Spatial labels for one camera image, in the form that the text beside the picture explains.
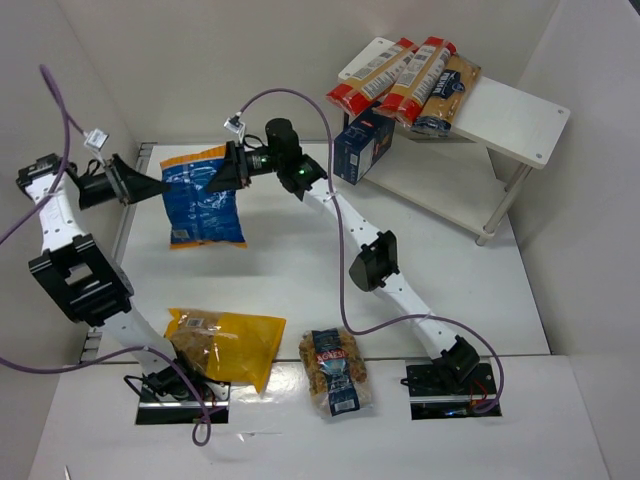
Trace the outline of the blue orange pasta bag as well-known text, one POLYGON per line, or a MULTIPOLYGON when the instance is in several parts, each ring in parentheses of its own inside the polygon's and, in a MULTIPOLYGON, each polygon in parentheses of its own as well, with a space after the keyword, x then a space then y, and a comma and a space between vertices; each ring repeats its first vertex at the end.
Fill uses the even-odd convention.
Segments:
POLYGON ((223 165, 224 145, 181 155, 160 163, 162 194, 170 223, 170 247, 193 248, 213 243, 246 246, 233 190, 209 193, 206 187, 223 165))

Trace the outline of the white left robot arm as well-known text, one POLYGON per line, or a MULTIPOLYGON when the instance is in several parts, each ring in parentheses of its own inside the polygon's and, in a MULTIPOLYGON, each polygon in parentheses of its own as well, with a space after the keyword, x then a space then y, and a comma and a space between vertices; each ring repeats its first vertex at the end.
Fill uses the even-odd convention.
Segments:
POLYGON ((16 183, 39 212, 42 252, 29 269, 65 316, 103 329, 129 349, 146 387, 157 397, 189 398, 194 374, 183 355, 136 309, 134 289, 116 261, 80 220, 82 211, 112 199, 136 204, 169 191, 169 184, 143 175, 119 156, 97 175, 78 175, 61 157, 49 154, 18 173, 16 183))

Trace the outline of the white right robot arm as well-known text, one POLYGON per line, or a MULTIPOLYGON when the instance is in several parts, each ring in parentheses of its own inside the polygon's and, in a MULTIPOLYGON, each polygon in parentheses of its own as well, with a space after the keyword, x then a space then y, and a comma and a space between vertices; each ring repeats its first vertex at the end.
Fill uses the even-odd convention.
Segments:
POLYGON ((248 150, 242 141, 228 141, 221 166, 213 174, 209 193, 247 188, 255 176, 275 174, 283 188, 321 218, 337 228, 339 238, 339 310, 344 328, 364 336, 407 322, 434 364, 436 384, 460 391, 479 365, 476 349, 461 335, 438 320, 409 285, 398 262, 395 234, 368 222, 333 187, 331 176, 303 152, 292 123, 284 118, 269 121, 267 142, 248 150), (358 289, 393 304, 400 317, 365 330, 351 327, 346 317, 344 289, 350 280, 358 289))

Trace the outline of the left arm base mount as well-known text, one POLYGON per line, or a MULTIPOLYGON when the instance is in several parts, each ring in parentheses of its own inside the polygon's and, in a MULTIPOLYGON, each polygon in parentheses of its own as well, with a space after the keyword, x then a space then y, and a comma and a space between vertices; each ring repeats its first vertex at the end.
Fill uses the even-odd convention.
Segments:
MULTIPOLYGON (((135 424, 177 425, 194 424, 203 417, 200 404, 192 394, 176 400, 170 395, 154 393, 139 376, 125 375, 125 384, 138 396, 135 424)), ((226 424, 229 418, 231 384, 206 380, 196 385, 196 390, 204 400, 212 424, 226 424)))

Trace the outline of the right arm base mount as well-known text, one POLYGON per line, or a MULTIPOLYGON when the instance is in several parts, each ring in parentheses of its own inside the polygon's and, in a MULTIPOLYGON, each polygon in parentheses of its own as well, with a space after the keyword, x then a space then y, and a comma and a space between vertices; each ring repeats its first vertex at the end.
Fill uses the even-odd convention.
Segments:
POLYGON ((436 420, 501 417, 496 404, 490 411, 478 413, 476 407, 491 403, 497 393, 491 364, 482 362, 461 387, 449 390, 430 363, 408 363, 400 383, 407 388, 411 419, 436 420))

